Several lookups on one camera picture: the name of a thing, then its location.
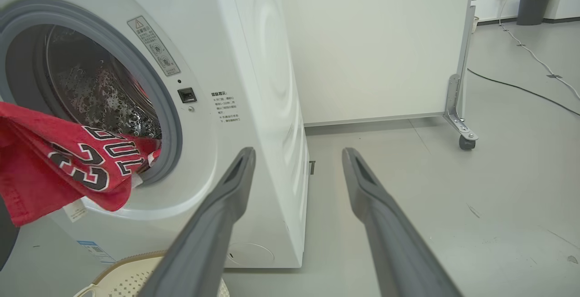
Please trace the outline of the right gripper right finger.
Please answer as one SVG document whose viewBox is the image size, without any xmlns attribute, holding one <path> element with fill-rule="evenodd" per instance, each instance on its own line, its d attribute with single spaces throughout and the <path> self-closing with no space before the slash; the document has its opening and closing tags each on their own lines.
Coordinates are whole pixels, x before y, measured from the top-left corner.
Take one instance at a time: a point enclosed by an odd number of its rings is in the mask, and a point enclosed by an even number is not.
<svg viewBox="0 0 580 297">
<path fill-rule="evenodd" d="M 362 155 L 342 150 L 350 205 L 365 227 L 383 297 L 460 297 L 462 293 Z"/>
</svg>

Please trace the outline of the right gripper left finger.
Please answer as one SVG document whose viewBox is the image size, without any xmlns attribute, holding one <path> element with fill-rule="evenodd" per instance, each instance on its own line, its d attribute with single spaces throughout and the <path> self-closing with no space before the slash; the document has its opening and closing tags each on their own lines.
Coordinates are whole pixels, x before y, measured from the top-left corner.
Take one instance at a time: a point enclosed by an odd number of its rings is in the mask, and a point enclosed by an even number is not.
<svg viewBox="0 0 580 297">
<path fill-rule="evenodd" d="M 236 221 L 245 214 L 256 165 L 244 147 L 184 226 L 139 291 L 140 297 L 215 297 Z"/>
</svg>

